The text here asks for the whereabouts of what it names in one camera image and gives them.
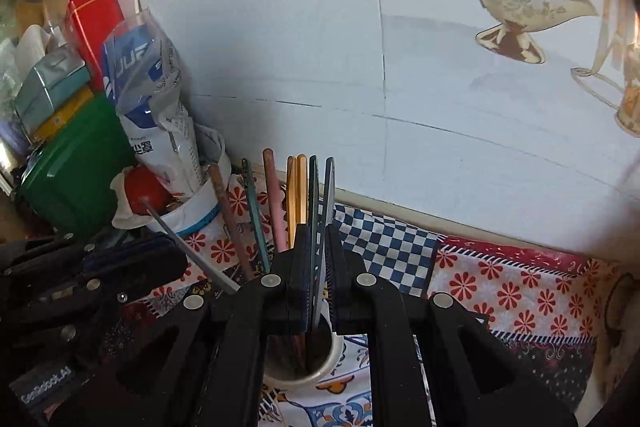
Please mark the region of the grey chopstick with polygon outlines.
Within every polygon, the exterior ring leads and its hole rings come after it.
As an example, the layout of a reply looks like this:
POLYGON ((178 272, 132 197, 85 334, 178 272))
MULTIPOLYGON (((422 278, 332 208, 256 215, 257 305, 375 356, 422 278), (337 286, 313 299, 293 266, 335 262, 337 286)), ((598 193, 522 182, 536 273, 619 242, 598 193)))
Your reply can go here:
POLYGON ((189 245, 177 233, 172 231, 169 225, 166 225, 165 221, 145 199, 142 199, 141 202, 146 211, 160 226, 160 228, 176 243, 180 251, 195 263, 212 283, 228 295, 233 295, 240 289, 240 285, 235 283, 235 281, 230 279, 230 277, 227 277, 224 272, 216 269, 206 259, 203 259, 197 253, 194 253, 189 245))

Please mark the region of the blue-grey chopstick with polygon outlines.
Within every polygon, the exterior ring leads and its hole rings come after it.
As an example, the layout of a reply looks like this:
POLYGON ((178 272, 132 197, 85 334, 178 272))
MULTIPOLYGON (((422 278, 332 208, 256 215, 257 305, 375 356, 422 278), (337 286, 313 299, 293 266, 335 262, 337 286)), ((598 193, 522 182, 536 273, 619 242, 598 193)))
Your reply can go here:
POLYGON ((324 285, 326 285, 326 228, 334 220, 335 205, 335 161, 333 157, 326 158, 324 166, 324 183, 322 196, 322 213, 317 220, 316 262, 314 262, 314 311, 312 311, 312 331, 318 332, 323 303, 324 285))

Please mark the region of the white ceramic utensil cup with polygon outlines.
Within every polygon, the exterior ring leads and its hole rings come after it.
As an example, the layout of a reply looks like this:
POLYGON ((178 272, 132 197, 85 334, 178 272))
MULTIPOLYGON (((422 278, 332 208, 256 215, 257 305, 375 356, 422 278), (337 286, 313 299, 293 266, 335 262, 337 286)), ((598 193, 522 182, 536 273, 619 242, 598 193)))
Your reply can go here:
POLYGON ((283 390, 318 384, 337 367, 343 347, 343 337, 332 329, 329 303, 323 301, 316 329, 303 335, 268 338, 262 381, 283 390))

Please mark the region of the red tomato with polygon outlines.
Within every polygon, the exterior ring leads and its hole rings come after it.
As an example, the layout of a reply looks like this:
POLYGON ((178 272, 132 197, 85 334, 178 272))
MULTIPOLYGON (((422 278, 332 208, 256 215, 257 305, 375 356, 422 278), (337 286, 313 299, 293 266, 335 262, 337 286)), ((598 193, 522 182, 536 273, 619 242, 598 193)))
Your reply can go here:
POLYGON ((146 215, 148 210, 143 205, 144 202, 157 212, 161 212, 172 202, 171 194, 145 165, 134 167, 126 174, 124 187, 134 215, 146 215))

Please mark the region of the green tin box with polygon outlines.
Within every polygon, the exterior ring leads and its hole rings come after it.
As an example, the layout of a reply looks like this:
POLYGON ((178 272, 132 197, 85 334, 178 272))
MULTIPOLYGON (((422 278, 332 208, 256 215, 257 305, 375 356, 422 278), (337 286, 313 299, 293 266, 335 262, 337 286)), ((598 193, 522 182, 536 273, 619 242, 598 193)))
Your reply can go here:
POLYGON ((100 94, 32 156, 17 200, 56 231, 86 239, 111 222, 117 197, 110 184, 135 163, 114 107, 100 94))

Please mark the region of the patchwork patterned tablecloth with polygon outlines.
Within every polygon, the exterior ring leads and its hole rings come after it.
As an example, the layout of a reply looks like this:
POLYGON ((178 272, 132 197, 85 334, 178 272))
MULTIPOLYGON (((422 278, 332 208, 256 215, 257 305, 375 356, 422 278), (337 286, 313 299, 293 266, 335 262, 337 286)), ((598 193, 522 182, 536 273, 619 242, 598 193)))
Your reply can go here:
MULTIPOLYGON (((548 251, 476 245, 340 204, 334 205, 332 225, 344 251, 360 255, 367 272, 389 280, 402 293, 423 299, 445 293, 454 298, 574 414, 570 383, 582 373, 575 359, 605 330, 608 295, 620 276, 617 265, 548 251)), ((186 340, 204 312, 230 296, 190 295, 160 321, 157 344, 166 349, 166 357, 158 369, 136 369, 132 378, 141 386, 138 395, 157 379, 174 343, 186 340)), ((320 383, 283 390, 262 382, 255 426, 376 426, 368 338, 340 336, 340 361, 320 383)))

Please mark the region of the blue white plastic bag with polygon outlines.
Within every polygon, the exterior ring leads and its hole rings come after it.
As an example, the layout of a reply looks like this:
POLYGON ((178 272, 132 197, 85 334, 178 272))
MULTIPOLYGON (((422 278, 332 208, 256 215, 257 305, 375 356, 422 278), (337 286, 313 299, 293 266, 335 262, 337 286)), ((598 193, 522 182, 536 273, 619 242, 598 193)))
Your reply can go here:
POLYGON ((180 101, 180 56, 149 10, 122 20, 101 50, 105 94, 137 161, 178 200, 203 184, 193 119, 180 101))

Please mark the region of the teal small box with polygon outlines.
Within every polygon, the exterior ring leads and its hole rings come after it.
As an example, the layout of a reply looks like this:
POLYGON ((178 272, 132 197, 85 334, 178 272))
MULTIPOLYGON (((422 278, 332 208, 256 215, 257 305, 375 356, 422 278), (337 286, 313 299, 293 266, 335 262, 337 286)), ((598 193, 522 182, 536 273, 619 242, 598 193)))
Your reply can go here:
POLYGON ((32 66, 14 100, 25 131, 33 134, 90 80, 85 61, 68 44, 46 54, 32 66))

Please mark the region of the red box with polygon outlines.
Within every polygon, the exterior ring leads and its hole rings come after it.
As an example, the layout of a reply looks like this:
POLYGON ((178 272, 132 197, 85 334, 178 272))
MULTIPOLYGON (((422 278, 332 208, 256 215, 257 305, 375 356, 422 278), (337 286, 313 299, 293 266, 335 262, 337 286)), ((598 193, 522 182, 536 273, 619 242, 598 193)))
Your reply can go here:
POLYGON ((103 91, 103 43, 123 20, 118 0, 68 0, 68 34, 89 69, 90 89, 93 92, 103 91))

